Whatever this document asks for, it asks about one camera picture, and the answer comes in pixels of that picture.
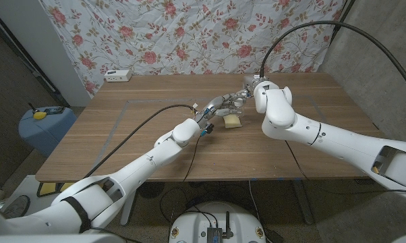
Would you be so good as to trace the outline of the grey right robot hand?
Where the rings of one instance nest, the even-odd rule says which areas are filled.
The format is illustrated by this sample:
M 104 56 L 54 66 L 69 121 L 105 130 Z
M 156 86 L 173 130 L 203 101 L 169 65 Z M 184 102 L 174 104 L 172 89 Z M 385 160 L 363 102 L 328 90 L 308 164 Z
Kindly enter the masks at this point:
M 247 99 L 251 98 L 257 85 L 265 81 L 268 81 L 268 78 L 260 77 L 259 74 L 245 75 L 242 79 L 243 88 L 241 94 Z

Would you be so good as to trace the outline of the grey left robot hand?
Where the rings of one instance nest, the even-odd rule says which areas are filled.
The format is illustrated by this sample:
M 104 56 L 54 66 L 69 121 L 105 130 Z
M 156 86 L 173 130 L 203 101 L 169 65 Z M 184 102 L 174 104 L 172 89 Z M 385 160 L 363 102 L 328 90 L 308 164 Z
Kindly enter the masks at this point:
M 245 103 L 246 98 L 240 92 L 215 97 L 194 118 L 201 129 L 200 135 L 212 132 L 214 125 L 209 121 L 215 116 L 242 115 Z

